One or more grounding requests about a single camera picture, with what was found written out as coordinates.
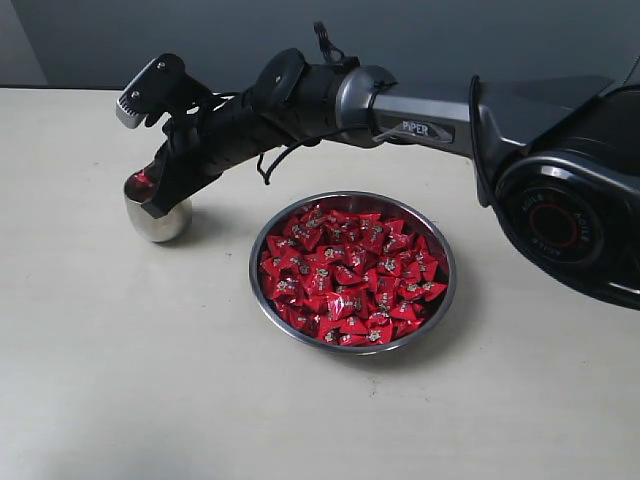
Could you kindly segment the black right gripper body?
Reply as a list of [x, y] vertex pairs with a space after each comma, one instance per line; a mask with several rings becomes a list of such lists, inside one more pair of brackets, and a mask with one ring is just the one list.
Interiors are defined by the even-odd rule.
[[224, 101], [208, 96], [189, 114], [181, 107], [156, 107], [149, 123], [164, 113], [166, 140], [149, 165], [154, 193], [195, 193], [223, 172], [300, 138], [300, 107], [271, 94], [242, 92]]

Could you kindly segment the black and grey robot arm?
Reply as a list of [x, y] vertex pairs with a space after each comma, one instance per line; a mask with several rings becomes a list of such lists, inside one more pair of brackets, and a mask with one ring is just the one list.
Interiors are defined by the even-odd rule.
[[468, 158], [479, 203], [512, 245], [555, 280], [597, 300], [639, 306], [639, 88], [601, 76], [462, 87], [400, 84], [354, 57], [273, 57], [255, 83], [220, 101], [176, 57], [150, 69], [177, 94], [146, 173], [143, 209], [161, 218], [250, 159], [324, 140], [419, 145]]

